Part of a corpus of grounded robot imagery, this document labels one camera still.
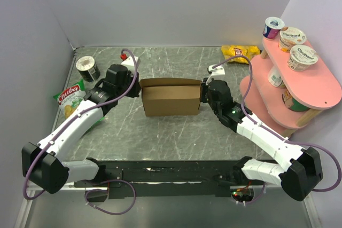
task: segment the brown cardboard box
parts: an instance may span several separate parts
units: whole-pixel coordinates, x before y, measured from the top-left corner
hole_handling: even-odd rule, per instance
[[[201,80],[146,78],[140,80],[146,116],[197,115]]]

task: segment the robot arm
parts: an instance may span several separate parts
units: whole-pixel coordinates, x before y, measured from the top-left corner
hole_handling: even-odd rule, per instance
[[[96,160],[86,159],[83,161],[63,162],[67,153],[77,143],[77,141],[88,131],[96,122],[98,122],[108,111],[115,107],[118,102],[104,105],[90,110],[78,119],[72,122],[62,134],[52,142],[54,135],[59,132],[74,116],[80,115],[82,110],[93,107],[97,104],[108,102],[117,96],[122,95],[132,82],[132,70],[134,63],[132,57],[124,60],[120,65],[112,65],[107,70],[105,79],[101,79],[93,89],[85,96],[84,101],[80,103],[76,111],[63,122],[54,132],[42,139],[37,145],[27,143],[22,151],[22,172],[26,176],[38,153],[46,147],[48,143],[52,144],[42,155],[30,175],[30,180],[45,189],[49,193],[58,192],[65,183],[79,180],[93,180],[99,177],[103,180],[100,167]],[[140,92],[139,79],[135,81],[134,86],[126,95],[128,97],[138,97]]]
[[[236,164],[236,179],[261,180],[280,185],[290,197],[303,200],[323,179],[318,151],[312,147],[306,150],[299,145],[288,144],[287,138],[280,140],[261,127],[266,125],[246,108],[257,122],[254,124],[243,113],[241,104],[233,101],[227,83],[221,80],[224,69],[221,66],[216,68],[218,70],[211,67],[208,69],[211,81],[207,83],[209,79],[204,79],[202,83],[202,102],[209,103],[224,126],[254,142],[277,162],[273,164],[244,157]]]

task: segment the white wall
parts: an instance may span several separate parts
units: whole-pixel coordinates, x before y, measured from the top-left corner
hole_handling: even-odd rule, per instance
[[[342,0],[290,0],[282,19],[287,26],[302,29],[315,50],[342,83]],[[323,112],[308,127],[293,136],[328,148],[342,163],[342,104]],[[319,188],[331,186],[337,177],[335,165],[321,153],[323,180]],[[327,193],[312,193],[323,227],[342,227],[342,185]]]
[[[74,47],[261,45],[289,0],[48,0]]]
[[[0,226],[23,197],[21,148],[51,132],[73,51],[45,0],[0,0]]]

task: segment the chobani logo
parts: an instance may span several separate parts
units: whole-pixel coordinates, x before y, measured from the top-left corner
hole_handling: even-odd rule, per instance
[[[299,51],[303,56],[305,56],[306,58],[308,58],[308,59],[310,59],[310,60],[313,60],[313,59],[314,59],[314,58],[312,58],[311,56],[308,56],[306,53],[304,53],[304,52],[302,51],[302,49],[298,48],[298,51]]]
[[[242,50],[240,48],[234,48],[236,56],[242,56]]]
[[[300,34],[287,34],[287,33],[283,33],[284,36],[287,36],[287,37],[300,37]]]
[[[71,88],[69,88],[68,90],[65,90],[63,93],[61,93],[58,97],[58,104],[60,105],[62,103],[62,101],[68,96],[71,95],[73,92],[77,92],[79,91],[81,88],[79,85],[74,85]]]

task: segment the pink shelf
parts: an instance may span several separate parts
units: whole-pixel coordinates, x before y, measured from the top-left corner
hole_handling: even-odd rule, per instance
[[[296,121],[305,112],[294,112],[286,108],[282,100],[282,94],[286,89],[276,88],[268,82],[268,73],[273,67],[270,59],[261,59],[255,56],[252,59],[253,81],[268,110],[269,115],[279,125],[288,129],[299,129]]]
[[[273,64],[278,68],[291,95],[301,104],[313,109],[329,109],[342,98],[341,85],[321,58],[303,72],[295,72],[287,65],[290,54],[278,47],[279,35],[274,40],[262,40]]]
[[[247,76],[242,79],[240,83],[240,92],[242,95],[244,95],[247,91],[248,82],[250,80],[250,77]],[[250,88],[250,91],[245,99],[246,106],[255,113],[258,118],[265,123],[267,126],[275,130],[276,132],[280,133],[281,135],[286,130],[286,128],[282,127],[278,123],[276,123],[271,116],[268,114],[268,111],[266,109],[265,104],[263,103],[263,100],[259,94],[259,91],[257,87],[255,86],[254,81],[252,81],[252,86]]]

